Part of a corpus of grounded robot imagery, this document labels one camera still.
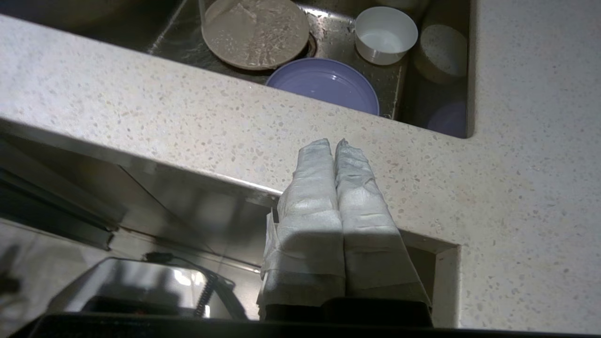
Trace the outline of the white-padded right gripper left finger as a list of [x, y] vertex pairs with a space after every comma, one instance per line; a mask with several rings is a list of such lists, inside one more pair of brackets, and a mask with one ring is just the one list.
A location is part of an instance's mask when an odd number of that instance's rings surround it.
[[268, 214], [260, 308], [319, 307], [343, 297], [343, 226], [327, 139], [301, 148], [292, 182]]

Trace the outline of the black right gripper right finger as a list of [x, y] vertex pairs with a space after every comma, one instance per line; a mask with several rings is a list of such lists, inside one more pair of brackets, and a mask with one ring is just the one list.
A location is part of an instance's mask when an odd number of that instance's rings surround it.
[[335, 173], [347, 295], [429, 303], [363, 151], [342, 139]]

